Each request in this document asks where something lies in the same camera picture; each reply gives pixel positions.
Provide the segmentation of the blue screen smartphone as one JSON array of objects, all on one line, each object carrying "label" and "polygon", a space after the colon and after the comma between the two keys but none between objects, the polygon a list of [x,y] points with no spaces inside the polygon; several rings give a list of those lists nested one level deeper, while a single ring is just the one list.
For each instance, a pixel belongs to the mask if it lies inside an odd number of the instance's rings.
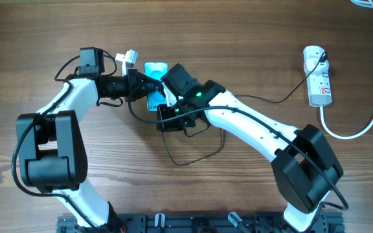
[{"label": "blue screen smartphone", "polygon": [[[168,72],[168,64],[165,62],[154,62],[148,61],[144,63],[144,73],[145,75],[155,79],[161,80],[161,77]],[[159,104],[165,104],[166,98],[159,92],[154,91],[147,95],[147,107],[150,113],[155,113],[157,111],[157,106]]]}]

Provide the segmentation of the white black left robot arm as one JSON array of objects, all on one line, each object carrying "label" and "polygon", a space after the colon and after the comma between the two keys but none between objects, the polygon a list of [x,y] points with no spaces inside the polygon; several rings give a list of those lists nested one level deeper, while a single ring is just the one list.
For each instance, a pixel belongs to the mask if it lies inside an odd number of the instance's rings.
[{"label": "white black left robot arm", "polygon": [[37,113],[17,118],[17,144],[12,176],[17,187],[34,197],[54,197],[74,216],[79,232],[125,232],[127,227],[111,203],[87,178],[88,160],[79,123],[101,98],[136,100],[163,91],[160,81],[123,69],[106,74],[110,53],[95,47],[80,49],[79,66],[61,80],[63,89]]}]

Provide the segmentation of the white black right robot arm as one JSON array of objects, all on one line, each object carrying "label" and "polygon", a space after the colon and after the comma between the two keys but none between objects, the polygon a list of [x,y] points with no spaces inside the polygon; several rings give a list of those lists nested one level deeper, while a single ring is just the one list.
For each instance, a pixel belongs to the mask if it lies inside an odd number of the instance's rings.
[{"label": "white black right robot arm", "polygon": [[169,101],[164,122],[197,119],[232,133],[270,163],[280,194],[288,202],[284,220],[294,230],[308,230],[330,192],[339,194],[343,169],[326,137],[317,127],[281,124],[239,101],[224,86],[200,83],[177,64],[160,79]]}]

